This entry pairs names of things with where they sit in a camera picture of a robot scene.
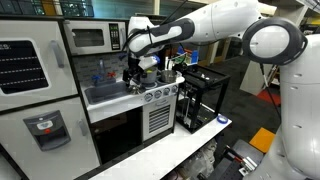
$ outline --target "refrigerator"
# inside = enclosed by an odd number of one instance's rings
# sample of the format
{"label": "refrigerator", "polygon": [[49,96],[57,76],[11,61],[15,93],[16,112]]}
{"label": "refrigerator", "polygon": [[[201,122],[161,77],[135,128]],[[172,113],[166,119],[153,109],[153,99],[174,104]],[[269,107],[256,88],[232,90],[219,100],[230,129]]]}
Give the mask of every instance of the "refrigerator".
{"label": "refrigerator", "polygon": [[31,180],[99,166],[59,18],[0,18],[0,143]]}

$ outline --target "ice dispenser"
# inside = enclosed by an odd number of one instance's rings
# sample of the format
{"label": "ice dispenser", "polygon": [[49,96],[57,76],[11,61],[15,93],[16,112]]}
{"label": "ice dispenser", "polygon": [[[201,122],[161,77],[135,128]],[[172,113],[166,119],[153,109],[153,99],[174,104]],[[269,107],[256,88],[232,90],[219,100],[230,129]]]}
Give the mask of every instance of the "ice dispenser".
{"label": "ice dispenser", "polygon": [[41,151],[61,147],[71,141],[60,111],[23,119]]}

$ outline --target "stove knob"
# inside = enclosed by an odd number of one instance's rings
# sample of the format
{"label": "stove knob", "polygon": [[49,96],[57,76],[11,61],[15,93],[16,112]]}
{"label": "stove knob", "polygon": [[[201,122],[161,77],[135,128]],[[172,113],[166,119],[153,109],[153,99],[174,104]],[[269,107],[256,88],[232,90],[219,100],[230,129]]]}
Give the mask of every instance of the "stove knob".
{"label": "stove knob", "polygon": [[144,96],[144,99],[147,101],[147,102],[150,102],[153,98],[153,95],[151,93],[148,93]]}
{"label": "stove knob", "polygon": [[165,88],[165,89],[163,90],[163,94],[164,94],[165,96],[168,96],[169,93],[170,93],[170,89],[169,89],[169,88]]}
{"label": "stove knob", "polygon": [[178,86],[176,86],[176,85],[172,86],[172,92],[173,93],[178,92]]}
{"label": "stove knob", "polygon": [[154,93],[154,97],[155,97],[156,99],[158,99],[159,97],[161,97],[161,95],[162,95],[162,92],[161,92],[160,90],[158,90],[158,91],[156,91],[156,92]]}

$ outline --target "toy kitchen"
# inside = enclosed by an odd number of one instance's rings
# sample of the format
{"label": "toy kitchen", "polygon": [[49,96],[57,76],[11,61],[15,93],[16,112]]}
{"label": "toy kitchen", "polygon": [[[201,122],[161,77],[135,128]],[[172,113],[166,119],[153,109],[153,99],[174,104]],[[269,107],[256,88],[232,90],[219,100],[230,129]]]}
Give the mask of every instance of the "toy kitchen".
{"label": "toy kitchen", "polygon": [[127,21],[0,19],[0,152],[22,179],[75,179],[174,132],[184,78],[153,66],[128,86]]}

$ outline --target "kitchen backsplash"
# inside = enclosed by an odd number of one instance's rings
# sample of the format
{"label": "kitchen backsplash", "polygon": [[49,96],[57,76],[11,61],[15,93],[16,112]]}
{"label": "kitchen backsplash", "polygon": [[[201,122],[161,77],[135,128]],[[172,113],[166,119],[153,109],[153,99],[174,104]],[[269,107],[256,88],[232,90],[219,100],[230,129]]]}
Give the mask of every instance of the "kitchen backsplash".
{"label": "kitchen backsplash", "polygon": [[115,78],[122,79],[123,70],[128,67],[128,59],[119,60],[118,54],[88,55],[73,57],[80,83],[91,83],[91,77],[98,75],[99,60],[104,60],[106,73],[115,72]]}

